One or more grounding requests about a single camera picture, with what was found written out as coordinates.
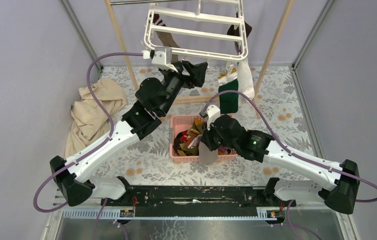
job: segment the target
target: wooden frame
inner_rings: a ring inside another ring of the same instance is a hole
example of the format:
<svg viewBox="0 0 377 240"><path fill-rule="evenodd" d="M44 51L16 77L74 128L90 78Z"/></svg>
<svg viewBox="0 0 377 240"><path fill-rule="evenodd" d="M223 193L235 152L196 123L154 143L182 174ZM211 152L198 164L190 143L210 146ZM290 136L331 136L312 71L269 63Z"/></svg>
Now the wooden frame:
<svg viewBox="0 0 377 240"><path fill-rule="evenodd" d="M293 7L294 0L286 0L286 4L284 7L284 10L281 14L280 21L278 23L277 29L275 30L274 37L272 39L271 45L269 46L268 53L266 54L265 61L262 66L262 70L260 71L260 75L258 80L256 81L256 84L254 86L255 93L257 94L259 92L259 88L261 87L261 84L264 80L265 74L267 72L268 66L270 65L271 58L273 57L274 51L277 47L277 43L282 35L284 26L286 25L288 16L290 11ZM127 52L127 47L124 43L124 38L121 33L121 28L118 23L117 17L115 15L113 5L111 4L111 0L104 0L104 3L106 5L107 13L109 14L110 21L112 22L113 29L116 33L116 38L118 39L119 46L122 50L122 52ZM131 77L132 84L134 85L134 89L139 89L139 85L136 80L136 76L134 75L133 66L131 64L130 58L128 56L124 57L125 64L128 68L129 75ZM174 104L192 104L192 103L204 103L211 99L213 95L203 95L203 96L179 96L175 99ZM258 105L258 101L256 98L254 98L254 102L256 105Z"/></svg>

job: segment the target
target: white wall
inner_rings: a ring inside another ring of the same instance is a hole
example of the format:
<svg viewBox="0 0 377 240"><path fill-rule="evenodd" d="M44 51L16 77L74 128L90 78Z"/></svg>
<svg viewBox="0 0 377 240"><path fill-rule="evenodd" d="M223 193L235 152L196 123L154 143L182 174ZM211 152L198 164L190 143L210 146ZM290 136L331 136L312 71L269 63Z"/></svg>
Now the white wall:
<svg viewBox="0 0 377 240"><path fill-rule="evenodd" d="M37 240L33 208L49 160L64 153L71 104L90 59L59 1L0 2L0 240ZM42 194L50 208L55 184Z"/></svg>
<svg viewBox="0 0 377 240"><path fill-rule="evenodd" d="M377 1L336 1L298 72L325 155L377 184ZM359 187L358 198L376 196ZM353 217L362 240L377 240L377 202Z"/></svg>
<svg viewBox="0 0 377 240"><path fill-rule="evenodd" d="M244 0L245 20L253 27L248 40L249 62L263 64L273 39L286 0ZM280 42L275 50L272 63L292 63L300 52L309 32L326 0L295 0ZM111 24L103 0L70 0L70 3L81 22L94 50L98 55L121 50ZM160 3L160 6L195 11L196 1L180 1ZM122 5L113 7L121 26L121 31L129 52L139 52L143 49L143 39L149 4ZM216 3L204 3L203 13L223 16L234 16L234 7ZM165 24L170 27L185 28L197 31L213 31L225 34L229 26L224 24L191 22L163 16ZM229 51L234 54L234 44L225 41L194 41L194 37L176 35L175 41L189 49L209 51ZM146 64L143 59L132 60L134 65ZM102 62L105 65L123 65L122 58L108 58Z"/></svg>

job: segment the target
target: crumpled blanket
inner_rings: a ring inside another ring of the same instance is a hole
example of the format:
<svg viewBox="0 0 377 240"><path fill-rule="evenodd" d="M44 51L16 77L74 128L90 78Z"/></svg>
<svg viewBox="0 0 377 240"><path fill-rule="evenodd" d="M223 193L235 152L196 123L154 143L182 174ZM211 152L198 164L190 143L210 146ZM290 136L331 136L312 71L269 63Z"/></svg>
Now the crumpled blanket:
<svg viewBox="0 0 377 240"><path fill-rule="evenodd" d="M127 104L127 94L112 79L99 79L91 87L96 97L111 115ZM65 158L83 150L111 129L108 117L93 99L89 88L81 87L79 95L81 101L76 101L71 107L71 115L74 121L66 140Z"/></svg>

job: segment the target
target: pink plastic basket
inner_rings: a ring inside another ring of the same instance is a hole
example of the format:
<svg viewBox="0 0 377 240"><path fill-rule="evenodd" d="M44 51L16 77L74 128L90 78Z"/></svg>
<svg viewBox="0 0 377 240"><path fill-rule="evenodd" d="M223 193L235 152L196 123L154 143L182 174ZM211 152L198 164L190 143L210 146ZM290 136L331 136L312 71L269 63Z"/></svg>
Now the pink plastic basket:
<svg viewBox="0 0 377 240"><path fill-rule="evenodd" d="M174 152L173 142L177 134L182 131L189 130L195 119L201 119L206 122L206 118L199 115L174 115L171 117L170 133L169 133L169 155L178 163L199 162L199 156L179 156ZM230 161L233 160L237 154L219 155L217 161Z"/></svg>

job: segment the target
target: floral pattern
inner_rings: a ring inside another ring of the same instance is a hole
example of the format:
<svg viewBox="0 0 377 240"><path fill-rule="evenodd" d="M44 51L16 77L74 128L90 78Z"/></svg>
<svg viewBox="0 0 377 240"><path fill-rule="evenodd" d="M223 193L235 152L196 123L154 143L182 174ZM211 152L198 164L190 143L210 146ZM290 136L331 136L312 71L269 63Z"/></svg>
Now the floral pattern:
<svg viewBox="0 0 377 240"><path fill-rule="evenodd" d="M253 79L257 80L261 67L252 67ZM224 67L211 66L207 70L202 88L184 89L180 96L199 96L218 92L218 76ZM162 79L154 67L134 67L137 82L145 78ZM136 101L135 90L126 67L107 66L103 78L111 78L120 84L128 95L128 104L113 116L119 120ZM258 106L279 137L289 146L312 154L306 122L302 115L295 87L288 66L270 66L258 95ZM169 115L198 114L204 103L173 105ZM264 122L258 119L252 106L244 103L234 117L246 129L269 133ZM248 161L237 157L232 161L217 162L204 166L198 162L174 162L169 154L169 118L142 141L117 152L104 164L96 175L113 178L124 176L132 185L211 185L211 186L265 186L271 177L287 180L305 180L284 168L271 164Z"/></svg>

